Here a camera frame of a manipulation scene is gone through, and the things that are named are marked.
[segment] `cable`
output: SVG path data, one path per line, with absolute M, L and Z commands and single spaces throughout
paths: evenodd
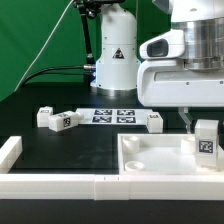
M 66 12 L 68 11 L 70 5 L 73 3 L 74 0 L 71 0 L 69 2 L 69 4 L 67 5 L 67 7 L 65 8 L 64 12 L 62 13 L 61 17 L 59 18 L 58 22 L 56 23 L 54 29 L 52 30 L 50 36 L 48 37 L 48 39 L 46 40 L 45 44 L 43 45 L 43 47 L 41 48 L 40 52 L 37 54 L 36 58 L 33 60 L 33 62 L 30 64 L 30 66 L 28 67 L 28 69 L 26 70 L 26 72 L 24 73 L 24 75 L 22 76 L 22 78 L 20 79 L 18 85 L 16 86 L 15 91 L 17 91 L 21 85 L 21 83 L 23 82 L 23 80 L 25 79 L 26 75 L 28 74 L 28 72 L 30 71 L 30 69 L 33 67 L 33 65 L 36 63 L 36 61 L 39 59 L 40 55 L 42 54 L 42 52 L 44 51 L 44 49 L 46 48 L 47 44 L 49 43 L 50 39 L 52 38 L 53 34 L 55 33 L 56 29 L 58 28 L 61 20 L 63 19 L 64 15 L 66 14 Z
M 75 70 L 75 69 L 83 69 L 83 66 L 63 66 L 63 67 L 52 67 L 52 68 L 46 68 L 46 69 L 42 69 L 38 72 L 35 72 L 34 74 L 28 76 L 26 79 L 23 79 L 23 81 L 20 83 L 20 87 L 22 87 L 23 85 L 25 85 L 29 80 L 37 77 L 37 76 L 41 76 L 41 75 L 55 75 L 54 73 L 50 73 L 50 71 L 61 71 L 61 70 Z M 61 74 L 58 73 L 58 75 L 81 75 L 81 74 Z

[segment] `black table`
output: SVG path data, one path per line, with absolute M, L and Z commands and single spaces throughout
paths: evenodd
M 79 83 L 33 83 L 0 103 L 0 143 L 23 138 L 10 173 L 118 174 L 117 134 L 145 126 L 79 125 L 62 132 L 37 128 L 40 107 L 143 109 L 136 96 L 108 97 Z M 177 108 L 155 108 L 165 133 L 186 133 Z M 195 109 L 194 118 L 223 120 L 223 109 Z M 222 201 L 0 200 L 0 223 L 223 223 Z

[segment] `green screen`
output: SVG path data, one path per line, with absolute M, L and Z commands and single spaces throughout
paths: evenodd
M 0 100 L 14 91 L 69 2 L 70 0 L 1 0 Z M 137 17 L 138 47 L 148 39 L 169 30 L 169 17 L 159 11 L 151 0 L 126 0 L 121 6 Z M 97 59 L 101 54 L 100 19 L 88 20 L 88 23 L 93 53 Z M 85 57 L 80 14 L 71 6 L 28 74 L 47 67 L 83 65 Z M 54 76 L 35 80 L 81 82 L 82 77 Z

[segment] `white cube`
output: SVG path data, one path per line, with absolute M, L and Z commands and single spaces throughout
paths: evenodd
M 41 107 L 37 113 L 37 127 L 49 127 L 49 117 L 53 114 L 53 107 Z
M 195 126 L 196 154 L 199 166 L 217 169 L 218 159 L 218 124 L 215 120 L 198 120 Z
M 49 117 L 49 129 L 53 131 L 62 131 L 71 127 L 75 127 L 83 119 L 80 113 L 66 111 Z
M 163 133 L 163 119 L 158 112 L 147 114 L 147 123 L 149 133 Z

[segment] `white robot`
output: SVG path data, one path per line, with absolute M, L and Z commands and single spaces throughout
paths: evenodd
M 153 0 L 171 30 L 140 47 L 138 98 L 144 106 L 224 106 L 223 0 Z
M 109 96 L 130 96 L 137 92 L 137 22 L 119 4 L 101 7 L 102 53 L 96 62 L 91 90 Z

